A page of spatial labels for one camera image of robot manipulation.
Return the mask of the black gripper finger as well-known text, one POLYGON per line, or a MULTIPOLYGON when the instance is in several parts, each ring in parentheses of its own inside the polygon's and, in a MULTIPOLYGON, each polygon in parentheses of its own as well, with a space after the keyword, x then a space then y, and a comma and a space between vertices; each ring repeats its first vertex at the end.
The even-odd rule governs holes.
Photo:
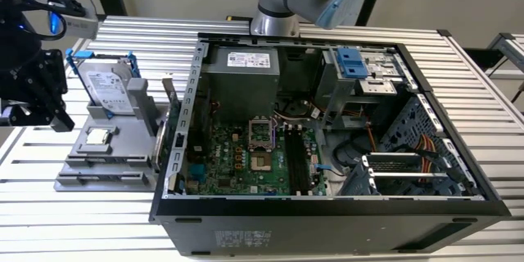
POLYGON ((1 99, 1 126, 45 126, 50 121, 45 107, 1 99))
POLYGON ((30 98, 27 102, 29 124, 47 125, 57 133, 71 131, 74 122, 66 113, 62 100, 67 87, 59 50, 41 51, 23 82, 30 98))

